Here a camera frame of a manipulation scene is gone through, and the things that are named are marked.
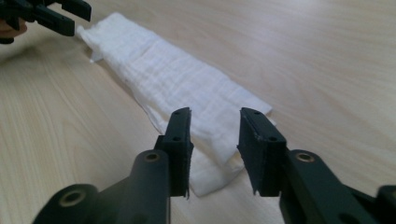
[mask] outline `white cloth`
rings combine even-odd
[[[271,106],[220,70],[172,46],[153,32],[114,13],[89,30],[78,27],[93,56],[102,56],[164,133],[173,111],[192,111],[190,184],[197,196],[226,186],[243,169],[237,152],[239,111],[267,114]]]

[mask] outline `hand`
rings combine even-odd
[[[0,38],[13,38],[17,35],[25,33],[27,30],[26,23],[20,19],[20,30],[14,30],[6,21],[0,19]]]

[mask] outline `folded towel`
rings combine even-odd
[[[197,196],[226,186],[243,169],[237,152],[239,110],[266,114],[271,106],[231,81],[220,70],[171,45],[153,32],[114,13],[78,33],[131,88],[152,124],[164,133],[173,111],[192,111],[190,184]]]

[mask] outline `fabric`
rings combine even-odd
[[[220,70],[192,57],[119,13],[78,33],[131,88],[160,133],[173,111],[192,111],[190,184],[203,196],[230,183],[243,169],[237,152],[239,111],[267,114],[271,106],[231,81]]]

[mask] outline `wood grain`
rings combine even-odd
[[[89,1],[216,66],[274,107],[290,148],[318,153],[375,195],[396,179],[394,1]],[[37,24],[0,46],[0,223],[30,223],[74,183],[104,189],[158,135],[131,92],[78,38]],[[226,189],[174,199],[173,223],[283,223],[277,198]]]

